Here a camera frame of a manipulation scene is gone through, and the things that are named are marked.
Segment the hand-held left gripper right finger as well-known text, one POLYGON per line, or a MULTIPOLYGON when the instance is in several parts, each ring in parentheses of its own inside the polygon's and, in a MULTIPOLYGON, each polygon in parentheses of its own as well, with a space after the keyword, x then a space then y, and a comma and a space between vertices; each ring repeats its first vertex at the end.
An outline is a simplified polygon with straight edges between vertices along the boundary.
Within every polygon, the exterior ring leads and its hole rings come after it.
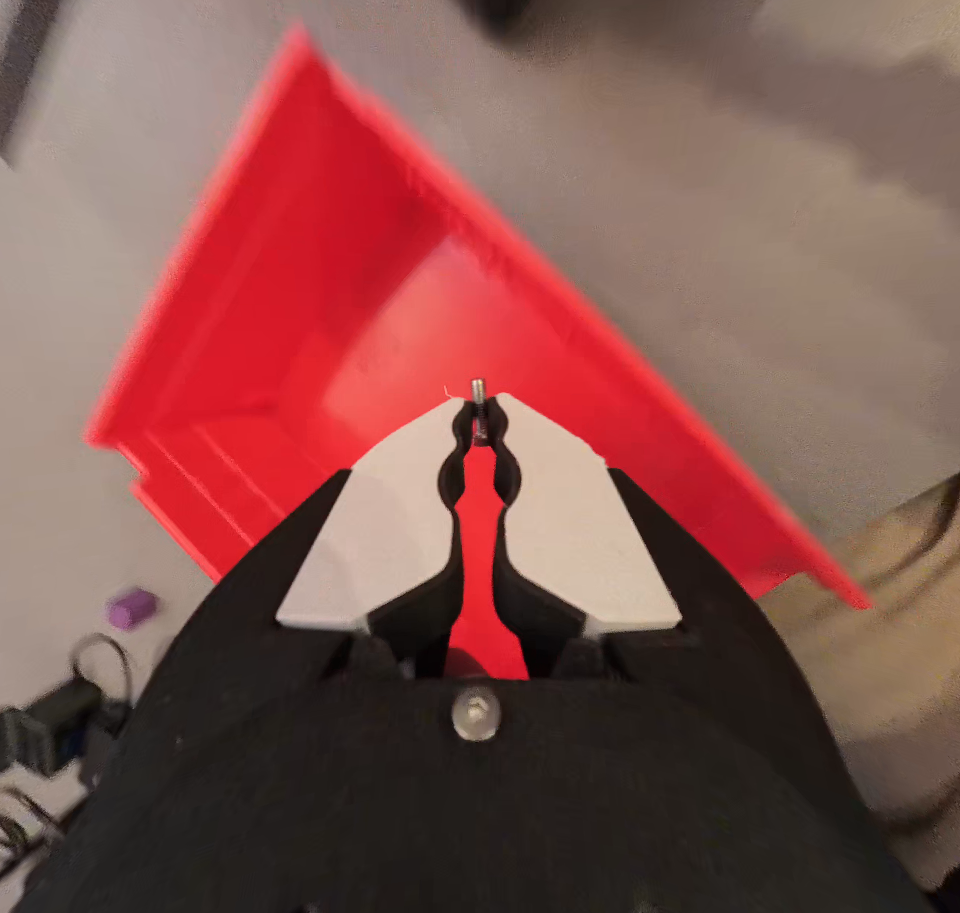
POLYGON ((530 679, 551 677, 570 643, 682 628, 603 456, 510 393, 490 404, 490 446, 502 502, 493 602, 530 679))

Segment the small purple block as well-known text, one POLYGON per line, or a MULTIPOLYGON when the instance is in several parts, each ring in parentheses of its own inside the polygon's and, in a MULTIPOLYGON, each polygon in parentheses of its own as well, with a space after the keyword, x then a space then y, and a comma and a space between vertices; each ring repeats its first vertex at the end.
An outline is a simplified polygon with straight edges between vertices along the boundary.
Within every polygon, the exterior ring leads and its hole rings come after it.
POLYGON ((132 632, 153 619, 160 611, 161 599, 141 586, 130 587, 105 605, 105 620, 119 632, 132 632))

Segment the red plastic bin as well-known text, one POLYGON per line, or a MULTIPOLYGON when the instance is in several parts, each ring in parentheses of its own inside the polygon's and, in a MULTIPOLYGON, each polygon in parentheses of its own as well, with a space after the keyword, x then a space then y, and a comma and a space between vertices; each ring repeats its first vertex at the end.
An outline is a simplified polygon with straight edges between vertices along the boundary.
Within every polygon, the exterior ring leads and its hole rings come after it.
POLYGON ((449 405, 507 395, 628 475, 759 599, 862 588, 649 361, 295 29, 91 419, 214 581, 331 476, 449 405))

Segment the black power adapter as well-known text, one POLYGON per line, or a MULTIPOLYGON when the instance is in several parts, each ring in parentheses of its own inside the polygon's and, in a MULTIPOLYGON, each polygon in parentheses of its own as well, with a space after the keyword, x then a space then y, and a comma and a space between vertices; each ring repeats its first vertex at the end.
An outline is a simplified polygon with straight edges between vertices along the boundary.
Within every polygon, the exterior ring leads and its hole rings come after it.
POLYGON ((74 677, 20 708, 1 710, 1 774, 21 766, 51 779, 83 751, 90 723, 100 714, 104 692, 74 677))

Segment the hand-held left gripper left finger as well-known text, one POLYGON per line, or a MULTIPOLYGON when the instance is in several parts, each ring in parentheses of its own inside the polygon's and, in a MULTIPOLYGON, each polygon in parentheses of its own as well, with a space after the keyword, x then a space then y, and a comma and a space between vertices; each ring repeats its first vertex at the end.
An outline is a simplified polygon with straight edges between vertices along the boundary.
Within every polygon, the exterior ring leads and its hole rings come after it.
POLYGON ((346 473, 276 622, 368 636, 418 677, 442 677, 465 599, 461 521, 472 403, 447 399, 346 473))

